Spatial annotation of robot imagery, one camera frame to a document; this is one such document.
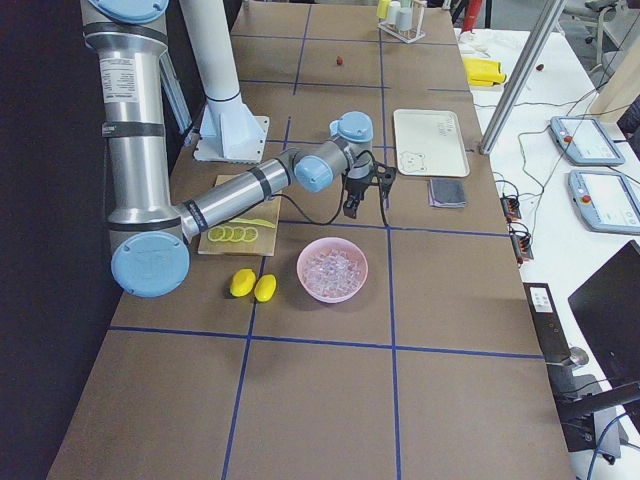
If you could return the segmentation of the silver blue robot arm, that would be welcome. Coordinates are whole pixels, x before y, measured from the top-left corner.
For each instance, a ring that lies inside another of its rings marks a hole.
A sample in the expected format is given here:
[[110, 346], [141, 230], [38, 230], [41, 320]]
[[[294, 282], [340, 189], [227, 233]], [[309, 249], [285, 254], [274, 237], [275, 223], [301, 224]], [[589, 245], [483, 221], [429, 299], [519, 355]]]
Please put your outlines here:
[[264, 160], [269, 121], [242, 100], [223, 3], [185, 1], [181, 9], [206, 95], [200, 157], [247, 162], [250, 169], [176, 205], [169, 192], [161, 94], [167, 3], [81, 5], [85, 42], [99, 58], [102, 135], [115, 186], [116, 206], [108, 218], [111, 271], [126, 292], [139, 297], [165, 295], [184, 281], [193, 237], [293, 183], [318, 192], [341, 180], [348, 194], [341, 212], [354, 216], [376, 170], [372, 122], [361, 112], [334, 121], [330, 138], [310, 152], [292, 148]]

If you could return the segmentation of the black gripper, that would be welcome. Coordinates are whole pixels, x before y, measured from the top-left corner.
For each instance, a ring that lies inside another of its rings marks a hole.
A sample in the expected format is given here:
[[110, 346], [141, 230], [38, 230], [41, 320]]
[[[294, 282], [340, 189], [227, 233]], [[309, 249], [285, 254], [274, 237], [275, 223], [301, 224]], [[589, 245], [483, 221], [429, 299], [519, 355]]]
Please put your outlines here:
[[346, 174], [345, 178], [348, 199], [343, 204], [343, 214], [346, 217], [356, 218], [365, 192], [372, 184], [374, 167], [371, 164], [354, 167]]

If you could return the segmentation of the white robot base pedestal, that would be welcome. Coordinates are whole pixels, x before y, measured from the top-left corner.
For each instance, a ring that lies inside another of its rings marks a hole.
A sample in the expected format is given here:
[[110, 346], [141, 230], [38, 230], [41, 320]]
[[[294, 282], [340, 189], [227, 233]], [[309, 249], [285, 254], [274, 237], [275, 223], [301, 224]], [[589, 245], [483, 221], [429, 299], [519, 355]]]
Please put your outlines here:
[[206, 97], [194, 157], [260, 162], [270, 120], [254, 115], [242, 99], [224, 3], [196, 0], [180, 6]]

